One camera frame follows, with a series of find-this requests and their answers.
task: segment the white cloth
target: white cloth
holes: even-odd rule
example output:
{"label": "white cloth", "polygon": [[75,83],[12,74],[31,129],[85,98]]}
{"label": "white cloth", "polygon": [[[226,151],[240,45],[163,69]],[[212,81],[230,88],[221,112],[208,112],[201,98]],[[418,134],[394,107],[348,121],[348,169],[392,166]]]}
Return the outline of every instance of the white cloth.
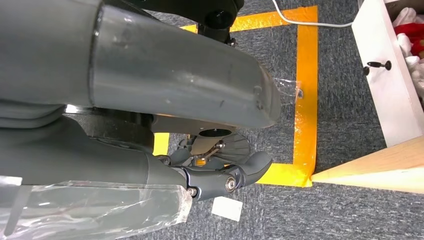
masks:
{"label": "white cloth", "polygon": [[412,24],[415,23],[417,20],[417,12],[415,9],[411,7],[405,7],[400,11],[399,15],[396,17],[396,19],[393,21],[393,27],[397,27],[399,25],[404,24]]}
{"label": "white cloth", "polygon": [[402,50],[403,57],[406,58],[406,57],[412,56],[411,54],[412,43],[409,37],[407,37],[405,33],[399,33],[396,37],[397,37],[397,43],[399,44],[400,49]]}
{"label": "white cloth", "polygon": [[408,66],[415,91],[421,97],[421,105],[424,107],[424,62],[418,56],[406,57],[405,62]]}
{"label": "white cloth", "polygon": [[[412,23],[424,24],[424,15],[417,16],[417,12],[413,8],[405,7],[394,20],[393,27]],[[424,59],[412,56],[411,41],[404,33],[400,33],[396,37],[408,66],[413,86],[417,95],[421,98],[421,105],[424,108]]]}

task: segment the metal lever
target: metal lever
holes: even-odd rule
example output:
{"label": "metal lever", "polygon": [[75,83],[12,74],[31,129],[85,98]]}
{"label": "metal lever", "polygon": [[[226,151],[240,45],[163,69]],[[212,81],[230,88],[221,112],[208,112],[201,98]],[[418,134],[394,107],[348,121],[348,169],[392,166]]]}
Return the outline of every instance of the metal lever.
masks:
{"label": "metal lever", "polygon": [[271,166],[271,157],[264,151],[253,154],[245,164],[228,165],[211,170],[197,166],[179,166],[175,170],[185,175],[187,190],[195,201],[225,196],[258,181]]}

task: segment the white label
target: white label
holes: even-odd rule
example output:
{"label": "white label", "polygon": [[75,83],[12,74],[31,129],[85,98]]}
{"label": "white label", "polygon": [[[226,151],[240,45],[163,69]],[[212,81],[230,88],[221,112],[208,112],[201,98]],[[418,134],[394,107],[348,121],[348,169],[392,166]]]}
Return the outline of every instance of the white label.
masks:
{"label": "white label", "polygon": [[240,220],[242,214],[243,203],[227,197],[215,197],[212,205],[212,214],[231,219],[234,221]]}

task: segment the wooden drawer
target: wooden drawer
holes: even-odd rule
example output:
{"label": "wooden drawer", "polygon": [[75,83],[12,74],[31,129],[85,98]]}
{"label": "wooden drawer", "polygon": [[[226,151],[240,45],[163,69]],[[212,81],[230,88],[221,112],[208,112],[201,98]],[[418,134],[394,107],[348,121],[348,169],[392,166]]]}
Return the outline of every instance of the wooden drawer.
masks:
{"label": "wooden drawer", "polygon": [[365,0],[353,21],[352,29],[363,66],[368,62],[384,64],[387,61],[392,65],[391,70],[370,67],[366,77],[385,142],[387,147],[391,147],[424,134],[424,111],[391,20],[391,17],[393,20],[396,18],[403,7],[409,7],[408,4],[415,5],[415,9],[420,6],[424,9],[424,1],[386,2]]}

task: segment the black knob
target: black knob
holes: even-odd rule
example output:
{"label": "black knob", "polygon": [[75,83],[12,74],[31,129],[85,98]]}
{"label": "black knob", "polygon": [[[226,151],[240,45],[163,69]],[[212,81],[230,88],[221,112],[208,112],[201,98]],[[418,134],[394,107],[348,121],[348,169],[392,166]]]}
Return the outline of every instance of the black knob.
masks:
{"label": "black knob", "polygon": [[382,64],[378,61],[370,61],[370,62],[367,62],[366,64],[373,68],[385,68],[387,70],[392,69],[392,63],[390,61],[386,61],[385,64]]}
{"label": "black knob", "polygon": [[363,74],[364,74],[365,76],[368,76],[368,74],[370,74],[370,68],[369,68],[369,67],[367,67],[367,66],[364,66],[364,67],[363,67]]}

